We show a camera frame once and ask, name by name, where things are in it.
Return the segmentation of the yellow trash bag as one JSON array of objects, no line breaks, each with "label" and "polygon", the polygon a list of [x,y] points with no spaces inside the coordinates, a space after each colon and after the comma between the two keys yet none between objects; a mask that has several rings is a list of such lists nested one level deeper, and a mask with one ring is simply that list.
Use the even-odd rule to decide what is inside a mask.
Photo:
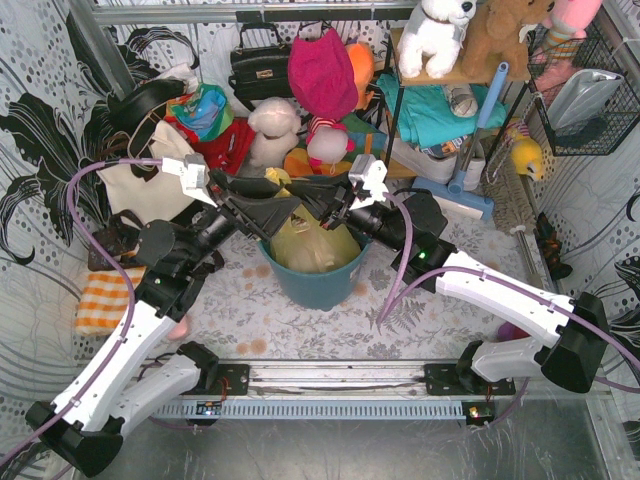
[{"label": "yellow trash bag", "polygon": [[319,274],[346,266],[360,255],[361,246],[346,226],[326,230],[301,204],[272,237],[269,253],[284,268]]}]

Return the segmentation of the teal trash bin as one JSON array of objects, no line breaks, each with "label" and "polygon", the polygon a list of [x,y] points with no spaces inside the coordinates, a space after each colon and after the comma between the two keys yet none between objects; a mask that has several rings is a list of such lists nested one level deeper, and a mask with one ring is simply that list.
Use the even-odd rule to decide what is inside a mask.
[{"label": "teal trash bin", "polygon": [[329,311],[354,293],[369,249],[365,236],[349,232],[361,246],[360,255],[346,266],[327,273],[305,274],[284,268],[269,253],[271,240],[260,242],[259,247],[271,264],[280,288],[291,301],[304,308]]}]

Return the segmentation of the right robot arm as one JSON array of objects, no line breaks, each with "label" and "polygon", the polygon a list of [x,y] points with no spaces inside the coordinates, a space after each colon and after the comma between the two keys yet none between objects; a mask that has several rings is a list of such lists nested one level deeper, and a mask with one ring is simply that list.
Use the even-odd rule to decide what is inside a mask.
[{"label": "right robot arm", "polygon": [[447,224],[432,193],[411,188],[387,207],[388,196],[342,174],[299,178],[287,185],[321,225],[344,225],[398,251],[393,267],[407,285],[476,305],[526,337],[473,341],[457,361],[458,384],[474,394],[513,377],[544,377],[573,393],[586,393],[604,356],[608,324],[599,298],[572,299],[516,281],[440,239]]}]

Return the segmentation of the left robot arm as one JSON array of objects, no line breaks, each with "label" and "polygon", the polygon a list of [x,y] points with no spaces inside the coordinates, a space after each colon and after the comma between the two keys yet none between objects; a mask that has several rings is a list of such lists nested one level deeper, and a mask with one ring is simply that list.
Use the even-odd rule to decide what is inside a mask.
[{"label": "left robot arm", "polygon": [[237,231],[271,239],[300,206],[273,182],[229,176],[220,170],[179,165],[173,172],[183,194],[207,204],[189,227],[153,220],[142,227],[136,257],[146,271],[127,281],[128,305],[104,345],[54,400],[26,413],[35,438],[87,478],[103,472],[125,438],[161,405],[217,382],[218,357],[190,341],[161,369],[136,385],[136,369],[191,309],[206,278],[218,270],[214,253]]}]

